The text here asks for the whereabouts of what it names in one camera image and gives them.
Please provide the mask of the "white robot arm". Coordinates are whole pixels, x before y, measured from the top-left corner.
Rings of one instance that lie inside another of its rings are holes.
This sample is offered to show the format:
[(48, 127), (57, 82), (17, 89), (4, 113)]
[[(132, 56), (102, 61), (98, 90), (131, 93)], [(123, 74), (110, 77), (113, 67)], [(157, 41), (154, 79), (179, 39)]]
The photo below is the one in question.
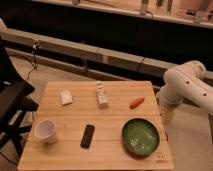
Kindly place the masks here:
[(164, 73), (165, 85), (157, 93), (163, 124), (172, 121), (173, 110), (184, 99), (192, 101), (213, 116), (213, 87), (203, 81), (205, 74), (205, 66), (196, 60), (173, 66)]

